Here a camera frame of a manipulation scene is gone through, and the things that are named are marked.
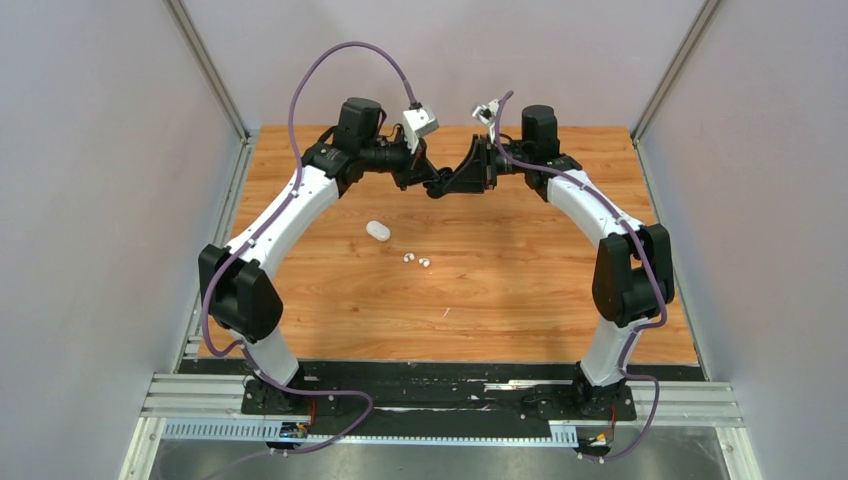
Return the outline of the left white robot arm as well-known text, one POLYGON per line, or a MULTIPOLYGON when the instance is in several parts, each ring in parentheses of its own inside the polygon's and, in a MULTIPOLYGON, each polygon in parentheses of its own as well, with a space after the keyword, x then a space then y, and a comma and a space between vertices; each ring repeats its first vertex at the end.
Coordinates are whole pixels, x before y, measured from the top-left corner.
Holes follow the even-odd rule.
POLYGON ((283 190, 225 246, 204 247, 198 257, 204 317, 228 331, 256 375, 270 384, 268 400, 283 413, 298 411, 306 386, 299 362, 279 328, 283 301, 273 280, 307 228, 367 172, 393 176, 400 189, 438 175, 425 158, 424 136, 438 121, 414 103, 403 111, 393 138, 382 135, 386 114, 373 100, 351 97, 337 123, 306 149, 283 190))

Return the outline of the black charging case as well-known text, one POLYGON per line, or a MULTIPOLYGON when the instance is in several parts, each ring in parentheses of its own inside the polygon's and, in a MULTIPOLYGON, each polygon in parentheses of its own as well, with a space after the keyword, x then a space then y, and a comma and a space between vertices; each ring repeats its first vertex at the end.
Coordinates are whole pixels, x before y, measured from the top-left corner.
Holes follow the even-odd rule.
POLYGON ((427 196, 431 199, 440 199, 445 196, 445 187, 452 177, 452 168, 444 167, 438 169, 431 179, 423 183, 427 196))

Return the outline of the white charging case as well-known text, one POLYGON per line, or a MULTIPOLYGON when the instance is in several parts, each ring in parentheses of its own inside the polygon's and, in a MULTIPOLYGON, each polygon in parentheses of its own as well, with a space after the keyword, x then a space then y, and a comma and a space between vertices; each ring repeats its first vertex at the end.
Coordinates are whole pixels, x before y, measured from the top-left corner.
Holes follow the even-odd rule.
POLYGON ((386 242, 391 238, 391 230, 382 222, 371 220, 366 224, 366 233, 379 242, 386 242))

